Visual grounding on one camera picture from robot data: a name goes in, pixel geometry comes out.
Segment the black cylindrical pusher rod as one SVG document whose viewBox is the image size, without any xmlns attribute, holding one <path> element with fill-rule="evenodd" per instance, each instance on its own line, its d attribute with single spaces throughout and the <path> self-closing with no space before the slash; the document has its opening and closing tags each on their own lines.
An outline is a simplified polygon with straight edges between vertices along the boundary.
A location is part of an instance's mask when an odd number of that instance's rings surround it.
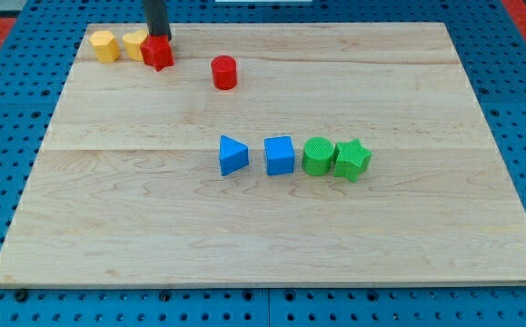
<svg viewBox="0 0 526 327">
<path fill-rule="evenodd" d="M 149 35 L 172 39 L 172 31 L 164 0 L 142 0 Z"/>
</svg>

